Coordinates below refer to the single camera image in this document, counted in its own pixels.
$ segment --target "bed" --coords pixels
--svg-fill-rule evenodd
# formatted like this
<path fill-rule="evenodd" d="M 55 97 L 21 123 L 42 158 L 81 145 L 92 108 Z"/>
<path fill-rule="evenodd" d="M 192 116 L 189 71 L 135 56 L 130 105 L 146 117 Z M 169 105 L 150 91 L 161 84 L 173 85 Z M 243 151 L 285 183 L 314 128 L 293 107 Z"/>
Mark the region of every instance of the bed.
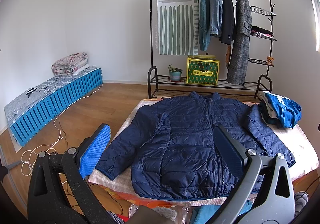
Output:
<path fill-rule="evenodd" d="M 70 104 L 101 84 L 101 69 L 90 66 L 79 74 L 52 77 L 29 96 L 22 93 L 11 101 L 4 112 L 16 152 Z"/>
<path fill-rule="evenodd" d="M 137 110 L 144 105 L 152 105 L 158 102 L 159 99 L 144 99 L 139 102 L 139 104 L 134 108 L 129 117 L 126 119 L 124 124 L 121 126 L 118 133 L 115 135 L 113 140 L 127 127 L 133 120 Z M 254 103 L 244 102 L 245 104 L 252 106 Z M 273 125 L 268 126 L 275 132 L 275 134 L 281 139 L 281 141 L 288 147 L 288 149 L 293 153 L 296 163 L 289 169 L 291 180 L 294 181 L 309 172 L 318 168 L 319 160 L 314 151 L 312 145 L 308 141 L 307 137 L 301 130 L 301 128 L 296 125 L 293 129 L 282 128 L 278 129 Z M 150 202 L 151 199 L 142 198 L 137 195 L 132 187 L 131 183 L 131 169 L 128 167 L 123 173 L 111 181 L 107 176 L 105 176 L 100 171 L 94 169 L 92 174 L 89 176 L 89 182 L 96 183 L 103 186 L 106 189 L 116 192 L 120 197 L 124 199 L 130 199 L 133 201 L 145 201 Z M 249 199 L 253 199 L 257 194 L 251 194 Z M 224 198 L 214 198 L 208 200 L 197 200 L 197 201 L 187 201 L 187 202 L 174 202 L 178 205 L 186 206 L 201 206 L 201 205 L 221 205 L 225 201 Z"/>

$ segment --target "wooden floor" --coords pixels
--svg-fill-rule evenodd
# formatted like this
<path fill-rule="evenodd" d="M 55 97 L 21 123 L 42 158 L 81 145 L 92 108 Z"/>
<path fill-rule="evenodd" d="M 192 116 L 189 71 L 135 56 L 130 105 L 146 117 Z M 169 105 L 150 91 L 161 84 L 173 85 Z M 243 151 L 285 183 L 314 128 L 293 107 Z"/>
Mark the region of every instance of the wooden floor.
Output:
<path fill-rule="evenodd" d="M 91 136 L 101 123 L 107 123 L 111 127 L 113 137 L 131 111 L 139 101 L 144 98 L 148 98 L 146 85 L 105 83 L 98 92 L 92 94 L 91 97 L 79 100 L 59 117 L 61 127 L 66 133 L 66 138 L 63 138 L 58 142 L 54 148 L 58 153 L 64 153 L 68 147 L 79 146 L 84 138 Z M 248 102 L 258 101 L 257 99 L 240 95 L 233 96 L 233 98 Z M 16 153 L 13 148 L 7 130 L 0 136 L 0 146 L 6 163 L 10 164 L 20 160 L 24 151 L 33 150 L 35 147 L 42 144 L 52 144 L 58 139 L 58 136 L 59 131 L 55 129 L 53 121 L 51 121 L 18 153 Z M 45 146 L 40 147 L 36 152 L 39 153 L 47 148 L 48 147 Z M 29 153 L 26 153 L 23 159 L 26 160 L 28 157 Z M 36 155 L 33 154 L 31 156 L 31 162 L 35 159 Z M 27 165 L 24 166 L 23 170 L 25 174 L 29 173 Z M 30 176 L 23 176 L 21 174 L 21 166 L 13 168 L 10 171 L 10 174 L 12 181 L 10 180 L 10 176 L 7 175 L 4 179 L 3 186 L 18 209 L 21 210 L 24 215 L 27 215 Z M 300 189 L 303 190 L 303 188 L 310 183 L 311 182 L 305 181 L 304 184 L 300 184 Z M 112 210 L 115 213 L 121 213 L 122 210 L 119 205 L 115 204 L 113 200 L 109 198 L 109 194 L 107 194 L 106 191 L 97 185 L 93 185 L 91 188 L 107 209 Z M 72 196 L 69 196 L 69 198 L 71 205 L 77 205 L 76 201 L 72 201 L 74 200 Z M 120 200 L 119 202 L 123 206 L 124 215 L 127 215 L 127 209 L 130 206 L 130 203 Z"/>

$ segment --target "black blazer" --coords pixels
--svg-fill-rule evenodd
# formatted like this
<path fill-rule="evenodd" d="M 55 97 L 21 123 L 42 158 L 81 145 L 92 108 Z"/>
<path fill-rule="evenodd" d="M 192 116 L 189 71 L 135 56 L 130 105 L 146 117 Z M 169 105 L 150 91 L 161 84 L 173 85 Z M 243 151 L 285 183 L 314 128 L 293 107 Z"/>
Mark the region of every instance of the black blazer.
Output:
<path fill-rule="evenodd" d="M 222 24 L 220 42 L 231 45 L 235 27 L 235 9 L 232 0 L 222 0 Z"/>

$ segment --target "box label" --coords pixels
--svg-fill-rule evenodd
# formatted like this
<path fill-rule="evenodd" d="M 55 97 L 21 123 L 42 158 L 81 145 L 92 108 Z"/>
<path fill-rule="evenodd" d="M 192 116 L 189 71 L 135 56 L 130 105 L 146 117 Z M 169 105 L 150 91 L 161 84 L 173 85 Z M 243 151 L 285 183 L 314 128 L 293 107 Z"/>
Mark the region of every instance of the box label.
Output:
<path fill-rule="evenodd" d="M 213 72 L 193 71 L 193 75 L 213 76 Z"/>

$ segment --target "pink checkered sheet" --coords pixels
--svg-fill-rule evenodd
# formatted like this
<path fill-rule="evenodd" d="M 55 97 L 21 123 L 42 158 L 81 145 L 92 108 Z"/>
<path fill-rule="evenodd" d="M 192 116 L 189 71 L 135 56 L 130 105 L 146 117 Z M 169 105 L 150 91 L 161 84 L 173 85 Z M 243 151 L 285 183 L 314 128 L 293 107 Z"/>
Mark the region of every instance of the pink checkered sheet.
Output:
<path fill-rule="evenodd" d="M 144 105 L 152 105 L 157 103 L 159 100 L 150 100 L 144 99 L 139 102 L 139 104 L 134 108 L 129 117 L 123 123 L 122 127 L 115 135 L 113 140 L 127 127 L 130 125 L 133 120 L 137 110 Z M 244 102 L 245 104 L 252 106 L 254 103 Z M 315 170 L 319 166 L 319 160 L 316 155 L 315 150 L 310 144 L 304 132 L 301 128 L 296 125 L 293 129 L 282 128 L 278 129 L 274 125 L 268 126 L 274 131 L 274 133 L 280 138 L 280 140 L 288 147 L 288 149 L 293 153 L 296 163 L 289 169 L 291 180 L 294 181 L 307 173 Z M 107 176 L 105 176 L 100 171 L 94 169 L 92 174 L 89 177 L 89 182 L 102 185 L 104 187 L 110 188 L 115 192 L 127 193 L 134 195 L 137 198 L 145 199 L 149 201 L 150 199 L 142 198 L 136 194 L 133 190 L 131 183 L 131 169 L 128 167 L 123 173 L 111 181 Z M 253 199 L 257 194 L 251 194 L 249 199 Z M 201 205 L 221 205 L 225 201 L 226 197 L 223 198 L 214 198 L 207 200 L 197 200 L 197 201 L 183 201 L 183 202 L 174 202 L 177 205 L 186 205 L 186 206 L 201 206 Z"/>

